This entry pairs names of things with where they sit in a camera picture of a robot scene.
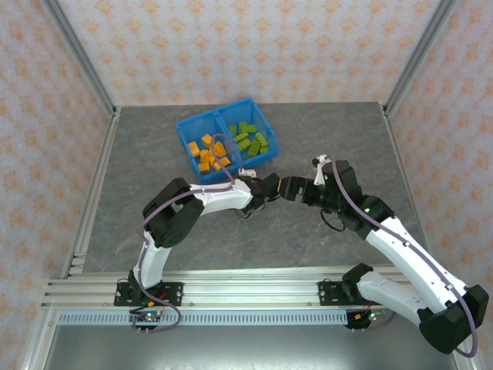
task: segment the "gray table surface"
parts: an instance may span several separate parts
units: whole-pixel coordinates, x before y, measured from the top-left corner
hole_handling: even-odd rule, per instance
[[[84,272],[128,271],[142,241],[142,209],[172,179],[196,183],[175,122],[213,106],[122,109]],[[313,157],[348,160],[364,192],[381,197],[424,245],[377,103],[260,104],[276,132],[279,156],[256,168],[260,177],[313,177]],[[328,219],[338,225],[336,217]],[[201,217],[174,247],[165,270],[209,270],[358,264],[387,258],[350,231],[330,230],[319,210],[278,200],[248,220],[232,210]]]

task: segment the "blue bin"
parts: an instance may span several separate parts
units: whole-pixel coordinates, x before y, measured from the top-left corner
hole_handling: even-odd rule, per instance
[[[215,133],[225,133],[234,142],[234,138],[231,135],[228,126],[236,125],[237,132],[239,133],[239,122],[241,121],[246,121],[249,124],[255,125],[257,132],[262,133],[263,137],[265,137],[267,143],[269,144],[268,152],[259,154],[253,158],[248,158],[248,150],[244,150],[241,153],[244,168],[253,168],[263,162],[266,162],[267,160],[270,160],[271,158],[274,158],[279,153],[276,134],[252,98],[243,99],[226,106],[221,106],[220,108],[212,109],[176,123],[179,139],[188,153],[193,171],[197,175],[199,183],[215,183],[226,178],[226,174],[222,170],[215,171],[214,169],[208,173],[201,173],[198,167],[200,158],[194,158],[192,156],[188,143],[195,141],[199,149],[206,149],[202,143],[202,136],[206,134],[210,134],[212,136]],[[251,133],[250,141],[253,141],[254,139],[255,134]],[[238,172],[238,163],[234,156],[236,151],[233,150],[233,148],[229,148],[227,144],[225,144],[225,147],[227,151],[226,156],[232,163],[227,167],[227,169],[235,175]]]

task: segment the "orange patterned wall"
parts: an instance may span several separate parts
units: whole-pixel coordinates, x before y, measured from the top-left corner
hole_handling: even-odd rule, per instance
[[[0,368],[20,368],[108,115],[39,0],[0,2]]]
[[[439,0],[62,0],[117,105],[384,103]]]
[[[493,297],[493,6],[457,3],[392,116],[431,249]],[[479,330],[493,364],[493,305]]]

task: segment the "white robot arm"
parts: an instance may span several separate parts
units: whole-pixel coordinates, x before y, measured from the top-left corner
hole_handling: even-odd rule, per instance
[[[470,322],[460,300],[465,301],[477,328],[485,316],[488,294],[479,285],[469,287],[447,271],[406,231],[387,204],[363,194],[353,168],[346,161],[337,161],[336,176],[336,167],[327,156],[315,158],[313,165],[317,172],[314,180],[303,177],[280,179],[275,173],[260,180],[254,172],[241,173],[228,190],[221,192],[215,190],[224,189],[228,184],[189,185],[181,178],[172,181],[144,209],[144,217],[179,194],[191,194],[172,202],[145,226],[148,241],[143,245],[139,263],[129,274],[133,294],[142,296],[142,289],[154,294],[159,292],[171,248],[186,237],[198,217],[229,209],[248,214],[264,207],[266,201],[281,196],[337,214],[348,230],[356,232],[383,253],[416,289],[390,281],[372,267],[360,264],[343,276],[341,286],[349,299],[378,302],[388,307],[417,325],[438,351],[451,353],[471,334]],[[343,196],[341,187],[354,202],[353,206],[350,204],[353,202],[349,203]],[[362,217],[355,207],[367,217]],[[368,222],[368,218],[379,227]]]

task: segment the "purple cable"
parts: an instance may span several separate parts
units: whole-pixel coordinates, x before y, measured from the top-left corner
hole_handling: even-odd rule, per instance
[[[218,162],[218,164],[221,166],[221,168],[223,169],[223,171],[226,173],[226,175],[231,180],[231,184],[228,185],[227,187],[221,187],[219,189],[195,189],[195,190],[186,191],[185,193],[178,194],[177,196],[171,198],[170,200],[166,201],[165,203],[163,203],[159,207],[157,207],[148,217],[146,217],[144,219],[144,221],[142,222],[141,227],[145,227],[159,212],[161,212],[162,210],[164,210],[170,204],[173,204],[177,200],[180,200],[180,199],[182,199],[184,197],[188,197],[189,195],[193,195],[195,193],[222,193],[223,191],[228,191],[228,190],[233,189],[233,186],[234,186],[234,177],[233,177],[233,175],[231,175],[231,173],[228,171],[228,169],[219,161],[219,158],[218,158],[218,156],[216,155],[216,153],[214,151],[215,139],[218,136],[222,136],[226,140],[229,140],[229,141],[231,141],[231,139],[227,135],[225,135],[224,133],[216,133],[216,134],[213,135],[213,137],[211,139],[211,147],[212,147],[211,153],[213,154],[214,159],[216,160],[216,162]],[[243,163],[242,163],[242,160],[241,160],[240,150],[238,149],[238,146],[234,146],[234,147],[236,148],[235,155],[236,155],[236,158],[238,159],[239,168],[240,169],[243,169]],[[161,328],[155,328],[152,331],[148,331],[148,333],[157,333],[157,332],[160,332],[160,331],[165,331],[165,330],[170,330],[172,328],[175,328],[182,321],[182,313],[180,312],[180,310],[178,309],[178,307],[175,306],[174,304],[171,304],[171,303],[166,302],[166,301],[164,301],[162,299],[159,299],[157,297],[154,297],[153,295],[151,295],[144,288],[144,285],[142,283],[142,265],[144,263],[144,257],[146,256],[147,251],[149,250],[148,249],[149,248],[149,241],[147,240],[146,237],[144,237],[144,241],[146,242],[146,248],[144,249],[144,251],[140,255],[139,262],[137,263],[137,270],[138,270],[138,272],[137,272],[137,281],[139,283],[140,290],[144,293],[145,296],[147,296],[152,301],[155,301],[157,303],[160,303],[163,307],[172,308],[178,314],[178,318],[171,325],[163,326]],[[143,315],[144,314],[136,315],[133,318],[133,320],[132,320],[132,327],[134,328],[134,330],[138,330],[138,328],[136,327],[136,321],[139,318],[143,317]]]
[[[344,185],[342,184],[342,181],[340,180],[339,173],[337,172],[337,165],[336,165],[336,159],[334,155],[329,156],[331,162],[332,162],[332,170],[334,171],[334,177],[336,179],[337,185],[339,186],[339,190],[341,191],[342,195],[346,199],[346,201],[349,203],[349,205],[360,215],[362,216],[365,220],[373,224],[374,226],[382,229],[385,231],[387,234],[390,234],[391,236],[395,237],[398,239],[402,244],[408,244],[409,248],[416,253],[430,268],[433,270],[433,272],[445,283],[445,285],[452,285],[451,282],[447,279],[447,277],[440,271],[438,270],[438,267],[434,265],[433,262],[430,261],[430,259],[419,249],[417,249],[409,240],[406,240],[403,238],[401,235],[395,233],[388,227],[385,227],[378,221],[374,220],[370,216],[368,216],[365,212],[360,209],[355,202],[349,197],[349,194],[347,193],[346,189],[344,189]],[[472,317],[471,310],[469,310],[468,305],[465,303],[464,298],[459,294],[457,289],[452,285],[451,292],[454,294],[454,296],[458,299],[459,303],[462,306],[462,309],[464,310],[464,313],[466,317],[468,318],[468,323],[469,327],[471,328],[471,334],[472,334],[472,348],[469,353],[466,353],[459,348],[456,348],[455,351],[457,351],[460,355],[463,355],[464,357],[467,358],[473,358],[476,355],[476,352],[478,351],[478,333],[476,332],[476,325],[475,325],[475,320]]]

